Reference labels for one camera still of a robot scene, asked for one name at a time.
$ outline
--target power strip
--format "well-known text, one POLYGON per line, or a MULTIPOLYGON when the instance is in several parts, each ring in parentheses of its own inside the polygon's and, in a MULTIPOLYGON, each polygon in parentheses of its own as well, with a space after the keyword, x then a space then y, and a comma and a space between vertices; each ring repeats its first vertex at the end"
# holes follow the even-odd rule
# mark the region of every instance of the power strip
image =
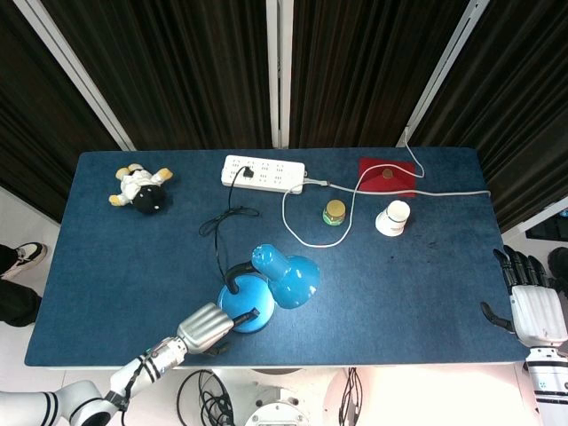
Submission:
POLYGON ((244 177, 244 171, 239 173, 239 176, 234 181, 234 186, 237 188, 285 193, 291 187, 297 186, 290 192, 302 193, 305 165, 301 162, 284 162, 267 158, 227 155, 225 165, 221 171, 221 182, 223 185, 231 186, 234 175, 243 166, 249 166, 254 172, 254 176, 244 177))

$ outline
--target desk lamp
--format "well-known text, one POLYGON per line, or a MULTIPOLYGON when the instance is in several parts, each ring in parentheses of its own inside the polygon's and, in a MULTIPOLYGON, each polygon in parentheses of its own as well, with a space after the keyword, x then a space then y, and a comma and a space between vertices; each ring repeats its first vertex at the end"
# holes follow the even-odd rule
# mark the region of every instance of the desk lamp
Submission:
POLYGON ((272 244, 258 246, 252 258, 225 274, 217 305, 230 317, 257 310, 258 316, 234 330, 253 333, 274 313, 274 302, 284 309, 305 304, 320 284, 320 269, 303 256, 284 256, 272 244))

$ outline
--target blue tablecloth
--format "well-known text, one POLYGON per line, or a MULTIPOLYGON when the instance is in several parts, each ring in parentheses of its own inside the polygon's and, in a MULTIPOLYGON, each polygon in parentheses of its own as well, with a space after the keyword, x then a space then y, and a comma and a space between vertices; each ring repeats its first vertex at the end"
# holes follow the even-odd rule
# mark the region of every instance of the blue tablecloth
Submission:
MULTIPOLYGON (((426 169, 418 189, 485 189, 476 152, 415 148, 426 169)), ((304 162, 311 178, 354 187, 362 156, 412 161, 400 148, 310 150, 97 152, 81 156, 67 202, 43 303, 26 363, 30 366, 121 366, 174 335, 178 323, 222 286, 213 238, 200 224, 226 208, 221 169, 228 154, 304 162), (152 172, 168 167, 166 209, 145 216, 112 207, 117 169, 132 162, 152 172)), ((351 196, 309 185, 288 197, 288 221, 306 241, 335 241, 342 226, 325 225, 321 212, 351 196)), ((233 204, 259 209, 258 218, 222 223, 225 265, 250 259, 269 242, 287 255, 319 264, 322 282, 312 300, 293 311, 277 308, 253 335, 231 333, 228 352, 188 357, 192 366, 317 366, 496 362, 524 359, 514 336, 490 325, 486 300, 510 316, 501 270, 492 250, 501 236, 486 195, 406 198, 405 232, 389 238, 375 217, 391 196, 358 196, 351 234, 335 248, 302 246, 284 228, 280 193, 235 189, 233 204)))

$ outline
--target red napkin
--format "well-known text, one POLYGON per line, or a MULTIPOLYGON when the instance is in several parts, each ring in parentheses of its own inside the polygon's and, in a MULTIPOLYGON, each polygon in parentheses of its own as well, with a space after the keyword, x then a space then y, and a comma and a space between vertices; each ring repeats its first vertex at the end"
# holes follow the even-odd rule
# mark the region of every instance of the red napkin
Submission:
MULTIPOLYGON (((381 160, 378 158, 361 157, 359 159, 359 177, 369 167, 378 164, 395 164, 404 170, 414 171, 413 162, 394 162, 392 160, 381 160)), ((416 178, 406 174, 404 171, 393 167, 378 167, 365 174, 363 181, 359 186, 361 191, 381 192, 381 191, 400 191, 404 189, 416 189, 416 178), (390 175, 389 172, 384 173, 385 169, 392 172, 391 178, 385 178, 390 175)), ((400 196, 414 197, 414 193, 402 193, 400 196)))

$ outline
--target white cup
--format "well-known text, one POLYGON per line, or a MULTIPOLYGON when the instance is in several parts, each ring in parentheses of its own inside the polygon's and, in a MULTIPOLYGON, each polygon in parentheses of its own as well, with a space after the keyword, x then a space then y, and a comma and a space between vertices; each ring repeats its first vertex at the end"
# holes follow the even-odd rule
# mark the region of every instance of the white cup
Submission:
POLYGON ((410 206, 404 201, 393 201, 376 217, 375 227, 379 233, 388 237, 396 237, 405 230, 405 224, 410 216, 410 206))

